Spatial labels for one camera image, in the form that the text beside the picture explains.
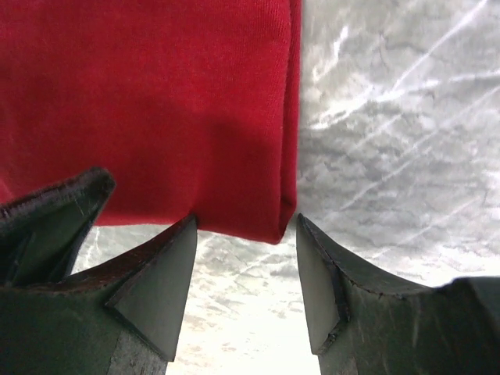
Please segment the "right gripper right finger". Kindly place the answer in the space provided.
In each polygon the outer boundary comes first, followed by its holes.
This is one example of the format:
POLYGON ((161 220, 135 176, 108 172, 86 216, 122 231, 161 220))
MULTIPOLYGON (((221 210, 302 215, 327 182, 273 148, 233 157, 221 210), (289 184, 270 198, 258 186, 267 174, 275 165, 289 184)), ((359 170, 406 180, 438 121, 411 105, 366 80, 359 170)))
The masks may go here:
POLYGON ((321 373, 498 373, 498 278, 423 286, 357 256, 305 216, 296 251, 321 373))

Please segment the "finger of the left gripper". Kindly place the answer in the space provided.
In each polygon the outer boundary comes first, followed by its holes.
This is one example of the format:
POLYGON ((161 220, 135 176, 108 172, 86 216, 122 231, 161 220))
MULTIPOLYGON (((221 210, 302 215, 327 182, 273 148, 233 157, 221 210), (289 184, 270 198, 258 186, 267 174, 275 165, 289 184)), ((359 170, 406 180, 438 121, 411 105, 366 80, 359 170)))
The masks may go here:
POLYGON ((107 170, 92 168, 1 205, 1 285, 58 283, 68 276, 115 186, 107 170))

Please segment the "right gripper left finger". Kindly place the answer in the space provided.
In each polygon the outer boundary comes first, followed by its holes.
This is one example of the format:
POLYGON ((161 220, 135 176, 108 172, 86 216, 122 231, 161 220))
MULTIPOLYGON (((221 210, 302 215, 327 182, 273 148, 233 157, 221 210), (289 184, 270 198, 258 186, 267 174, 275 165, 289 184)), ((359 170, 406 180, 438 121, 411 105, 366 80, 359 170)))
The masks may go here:
POLYGON ((4 374, 163 374, 175 359, 197 248, 188 216, 58 283, 1 289, 4 374))

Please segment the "red t-shirt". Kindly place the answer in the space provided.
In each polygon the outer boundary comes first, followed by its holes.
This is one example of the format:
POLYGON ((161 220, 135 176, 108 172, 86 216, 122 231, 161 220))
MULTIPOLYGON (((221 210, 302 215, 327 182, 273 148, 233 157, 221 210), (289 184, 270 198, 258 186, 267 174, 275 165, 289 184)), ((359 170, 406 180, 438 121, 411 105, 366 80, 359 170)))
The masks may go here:
POLYGON ((101 225, 276 244, 296 206, 299 1, 4 1, 1 199, 93 166, 101 225))

